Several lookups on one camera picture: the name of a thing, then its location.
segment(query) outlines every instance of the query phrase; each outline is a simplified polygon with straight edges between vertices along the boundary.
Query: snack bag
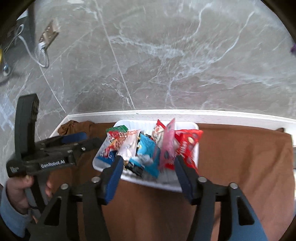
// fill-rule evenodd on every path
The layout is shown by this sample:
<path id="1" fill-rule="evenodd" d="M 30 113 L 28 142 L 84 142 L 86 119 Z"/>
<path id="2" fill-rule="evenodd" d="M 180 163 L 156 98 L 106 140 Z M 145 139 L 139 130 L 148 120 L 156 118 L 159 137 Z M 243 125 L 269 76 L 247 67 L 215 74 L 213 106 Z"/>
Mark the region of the snack bag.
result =
<path id="1" fill-rule="evenodd" d="M 109 131 L 118 131 L 118 132 L 127 132 L 128 128 L 125 125 L 122 126 L 114 126 L 106 130 L 106 133 Z"/>
<path id="2" fill-rule="evenodd" d="M 162 169 L 167 163 L 172 163 L 175 159 L 174 150 L 174 138 L 175 138 L 175 119 L 166 126 L 163 131 L 163 141 L 160 151 L 159 168 Z"/>
<path id="3" fill-rule="evenodd" d="M 145 133 L 142 132 L 142 131 L 140 132 L 140 134 L 142 134 L 142 135 L 148 137 L 149 139 L 151 139 L 152 141 L 154 141 L 154 139 L 152 138 L 152 136 L 150 136 L 150 135 L 148 135 L 148 134 L 145 134 Z"/>
<path id="4" fill-rule="evenodd" d="M 199 142 L 203 131 L 191 129 L 191 130 L 177 130 L 175 131 L 175 138 L 180 143 L 179 148 L 176 150 L 176 155 L 181 155 L 188 167 L 197 170 L 197 167 L 193 161 L 193 149 Z M 174 164 L 168 163 L 166 168 L 174 170 Z"/>
<path id="5" fill-rule="evenodd" d="M 153 158 L 155 146 L 154 141 L 146 135 L 140 134 L 136 156 L 132 157 L 130 162 L 143 167 L 146 172 L 157 178 L 159 175 L 159 155 Z"/>
<path id="6" fill-rule="evenodd" d="M 143 167 L 135 165 L 134 163 L 132 163 L 130 161 L 124 161 L 123 165 L 127 170 L 130 170 L 131 172 L 133 172 L 137 176 L 142 177 L 143 170 L 144 170 Z"/>
<path id="7" fill-rule="evenodd" d="M 126 139 L 117 152 L 117 155 L 122 156 L 125 161 L 129 161 L 136 155 L 139 133 L 140 130 L 126 133 Z"/>
<path id="8" fill-rule="evenodd" d="M 119 132 L 119 131 L 110 131 L 107 133 L 107 136 L 109 136 L 110 140 L 110 148 L 112 150 L 119 150 L 122 143 L 126 139 L 126 132 Z"/>
<path id="9" fill-rule="evenodd" d="M 152 137 L 152 140 L 155 141 L 155 143 L 160 149 L 162 148 L 162 145 L 163 145 L 164 130 L 165 130 L 165 125 L 158 119 L 151 137 Z M 174 150 L 177 150 L 179 145 L 180 145 L 179 142 L 176 139 L 174 139 L 173 141 Z"/>
<path id="10" fill-rule="evenodd" d="M 96 158 L 111 165 L 115 160 L 115 155 L 116 155 L 116 151 L 108 151 L 108 156 L 106 157 L 105 150 L 104 150 Z"/>

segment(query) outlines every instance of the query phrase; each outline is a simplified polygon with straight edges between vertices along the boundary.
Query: metal screw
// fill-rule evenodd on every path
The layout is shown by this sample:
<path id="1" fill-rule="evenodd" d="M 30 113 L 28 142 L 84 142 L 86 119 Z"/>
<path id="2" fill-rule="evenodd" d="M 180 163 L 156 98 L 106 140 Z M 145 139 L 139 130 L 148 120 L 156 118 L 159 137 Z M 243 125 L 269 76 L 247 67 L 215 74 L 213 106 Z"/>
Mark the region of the metal screw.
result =
<path id="1" fill-rule="evenodd" d="M 91 181 L 92 181 L 93 183 L 98 183 L 100 180 L 101 180 L 100 177 L 93 177 L 93 178 L 91 179 Z"/>
<path id="2" fill-rule="evenodd" d="M 237 188 L 239 187 L 236 183 L 230 183 L 229 186 L 230 186 L 232 189 L 237 189 Z"/>
<path id="3" fill-rule="evenodd" d="M 199 181 L 200 183 L 205 183 L 205 182 L 207 182 L 207 179 L 206 179 L 205 177 L 199 177 L 199 178 L 198 178 L 198 181 Z"/>
<path id="4" fill-rule="evenodd" d="M 11 68 L 9 67 L 9 65 L 8 64 L 5 64 L 3 66 L 3 75 L 5 77 L 8 76 L 10 74 L 10 70 L 11 70 Z"/>
<path id="5" fill-rule="evenodd" d="M 64 183 L 61 185 L 62 190 L 66 190 L 68 187 L 69 187 L 69 185 L 67 183 Z"/>

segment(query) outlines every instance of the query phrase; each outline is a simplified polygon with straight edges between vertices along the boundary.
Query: white cable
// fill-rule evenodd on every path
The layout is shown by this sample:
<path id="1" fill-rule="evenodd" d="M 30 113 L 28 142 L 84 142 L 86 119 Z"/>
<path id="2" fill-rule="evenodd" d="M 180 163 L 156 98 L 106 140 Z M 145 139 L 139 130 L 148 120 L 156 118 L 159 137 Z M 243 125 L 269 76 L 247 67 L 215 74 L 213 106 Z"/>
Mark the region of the white cable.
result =
<path id="1" fill-rule="evenodd" d="M 36 59 L 32 56 L 32 54 L 31 54 L 31 52 L 30 52 L 30 50 L 29 50 L 29 47 L 28 47 L 28 45 L 27 45 L 26 40 L 23 38 L 23 36 L 20 35 L 20 34 L 22 33 L 22 31 L 24 30 L 24 27 L 25 27 L 25 25 L 21 24 L 21 25 L 17 28 L 17 31 L 16 31 L 17 34 L 13 37 L 13 39 L 11 40 L 11 42 L 9 43 L 9 45 L 4 49 L 4 53 L 7 52 L 7 50 L 9 49 L 9 47 L 11 46 L 11 44 L 13 43 L 13 41 L 14 41 L 16 38 L 19 38 L 19 39 L 24 43 L 25 48 L 26 48 L 26 50 L 27 50 L 27 52 L 28 52 L 30 58 L 31 58 L 32 60 L 34 60 L 34 61 L 35 61 L 38 65 L 40 65 L 41 67 L 43 67 L 43 68 L 48 67 L 49 59 L 48 59 L 48 55 L 47 55 L 47 53 L 46 53 L 46 51 L 45 51 L 44 48 L 42 48 L 40 51 L 41 51 L 41 53 L 42 53 L 42 55 L 43 55 L 43 58 L 44 58 L 44 62 L 45 62 L 45 64 L 41 64 L 38 60 L 36 60 Z"/>

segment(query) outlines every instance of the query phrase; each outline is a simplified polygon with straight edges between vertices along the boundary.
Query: tile grout line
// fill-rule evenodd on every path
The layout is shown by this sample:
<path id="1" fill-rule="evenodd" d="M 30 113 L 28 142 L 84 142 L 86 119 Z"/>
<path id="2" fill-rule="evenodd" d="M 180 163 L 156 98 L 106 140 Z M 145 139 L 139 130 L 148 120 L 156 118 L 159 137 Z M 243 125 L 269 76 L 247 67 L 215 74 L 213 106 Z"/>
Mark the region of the tile grout line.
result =
<path id="1" fill-rule="evenodd" d="M 53 92 L 52 88 L 50 87 L 50 85 L 49 85 L 49 83 L 48 83 L 48 81 L 47 81 L 47 78 L 46 78 L 46 77 L 45 77 L 45 75 L 44 75 L 44 72 L 43 72 L 43 70 L 42 70 L 41 66 L 39 66 L 39 68 L 40 68 L 40 70 L 41 70 L 42 76 L 44 77 L 44 79 L 45 79 L 46 83 L 48 84 L 48 86 L 49 86 L 50 90 L 52 91 L 52 94 L 54 95 L 54 97 L 56 98 L 57 102 L 59 103 L 59 105 L 61 106 L 61 108 L 62 108 L 62 109 L 63 109 L 63 111 L 65 112 L 65 114 L 67 115 L 67 112 L 65 111 L 65 109 L 63 108 L 63 106 L 61 105 L 61 103 L 59 102 L 59 100 L 57 99 L 56 95 L 54 94 L 54 92 Z"/>
<path id="2" fill-rule="evenodd" d="M 133 108 L 134 108 L 134 110 L 135 110 L 135 109 L 136 109 L 136 108 L 135 108 L 135 105 L 133 104 L 133 100 L 132 100 L 132 98 L 131 98 L 131 94 L 129 93 L 128 87 L 127 87 L 127 85 L 126 85 L 126 82 L 125 82 L 125 80 L 124 80 L 123 74 L 122 74 L 121 69 L 120 69 L 120 67 L 119 67 L 119 64 L 118 64 L 118 61 L 117 61 L 117 58 L 116 58 L 115 52 L 114 52 L 114 50 L 113 50 L 112 44 L 111 44 L 111 42 L 110 42 L 110 40 L 109 40 L 109 36 L 108 36 L 108 33 L 107 33 L 107 29 L 106 29 L 106 27 L 105 27 L 105 23 L 104 23 L 104 21 L 103 21 L 103 17 L 102 17 L 102 15 L 101 15 L 101 12 L 99 11 L 99 7 L 98 7 L 98 5 L 97 5 L 97 2 L 96 2 L 96 7 L 97 7 L 97 9 L 98 9 L 98 14 L 99 14 L 100 20 L 101 20 L 101 22 L 102 22 L 102 26 L 103 26 L 103 28 L 104 28 L 104 31 L 105 31 L 106 37 L 107 37 L 107 39 L 108 39 L 108 42 L 109 42 L 110 48 L 111 48 L 111 50 L 112 50 L 112 53 L 113 53 L 113 56 L 114 56 L 115 62 L 116 62 L 117 67 L 118 67 L 118 70 L 119 70 L 120 75 L 121 75 L 121 77 L 122 77 L 122 80 L 123 80 L 124 86 L 125 86 L 125 88 L 126 88 L 126 91 L 128 92 L 128 96 L 129 96 L 129 98 L 130 98 L 130 100 L 131 100 L 131 103 L 132 103 L 132 105 L 133 105 Z"/>

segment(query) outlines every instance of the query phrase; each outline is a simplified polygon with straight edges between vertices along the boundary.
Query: electrical outlet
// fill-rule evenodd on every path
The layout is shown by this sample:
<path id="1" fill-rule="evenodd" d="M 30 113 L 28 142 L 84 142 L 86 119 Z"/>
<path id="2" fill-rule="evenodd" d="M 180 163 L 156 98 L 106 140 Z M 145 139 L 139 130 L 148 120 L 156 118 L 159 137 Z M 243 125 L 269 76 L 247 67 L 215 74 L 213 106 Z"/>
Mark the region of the electrical outlet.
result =
<path id="1" fill-rule="evenodd" d="M 54 18 L 49 25 L 45 28 L 44 32 L 40 36 L 39 43 L 45 43 L 45 49 L 54 41 L 56 36 L 59 34 L 60 28 L 56 18 Z"/>

